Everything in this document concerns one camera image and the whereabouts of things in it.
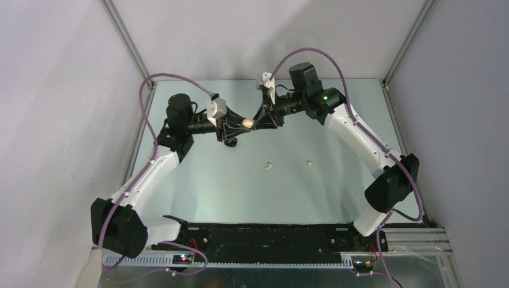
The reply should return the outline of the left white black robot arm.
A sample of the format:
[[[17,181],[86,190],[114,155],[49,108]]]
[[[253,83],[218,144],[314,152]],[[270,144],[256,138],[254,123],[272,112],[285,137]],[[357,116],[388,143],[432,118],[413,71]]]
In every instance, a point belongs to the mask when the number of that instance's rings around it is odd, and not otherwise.
[[[135,258],[144,248],[166,242],[182,250],[190,234],[183,221],[163,217],[144,220],[150,198],[163,180],[182,163],[194,144],[193,135],[214,133],[221,142],[253,130],[256,121],[227,107],[218,94],[212,96],[205,111],[193,109],[187,94],[175,94],[168,100],[166,119],[146,162],[108,199],[96,199],[91,205],[92,241],[100,248]]]

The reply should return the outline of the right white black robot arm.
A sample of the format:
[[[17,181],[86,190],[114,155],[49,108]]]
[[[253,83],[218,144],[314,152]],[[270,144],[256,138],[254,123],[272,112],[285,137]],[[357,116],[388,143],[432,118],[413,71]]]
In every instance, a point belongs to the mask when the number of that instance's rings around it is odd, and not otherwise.
[[[256,89],[262,91],[264,102],[250,128],[281,127],[284,116],[305,112],[335,132],[361,158],[375,180],[364,192],[367,203],[353,222],[349,243],[364,251],[394,206],[414,191],[420,162],[414,154],[404,156],[384,143],[347,103],[345,94],[323,87],[311,63],[294,65],[289,72],[293,89],[284,97],[277,96],[271,73],[257,75]]]

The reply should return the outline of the beige earbud charging case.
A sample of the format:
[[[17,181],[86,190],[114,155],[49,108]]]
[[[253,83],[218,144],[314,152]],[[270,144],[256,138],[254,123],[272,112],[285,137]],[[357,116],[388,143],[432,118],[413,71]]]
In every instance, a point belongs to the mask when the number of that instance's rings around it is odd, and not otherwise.
[[[255,120],[254,119],[243,119],[241,124],[243,127],[251,129],[255,124]]]

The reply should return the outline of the black earbud charging case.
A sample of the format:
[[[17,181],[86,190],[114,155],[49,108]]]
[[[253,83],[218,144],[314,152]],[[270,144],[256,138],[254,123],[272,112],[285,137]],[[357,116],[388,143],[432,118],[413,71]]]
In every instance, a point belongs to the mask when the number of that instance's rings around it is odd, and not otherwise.
[[[224,140],[223,143],[227,147],[234,148],[238,144],[238,139],[236,137],[232,137],[230,139]]]

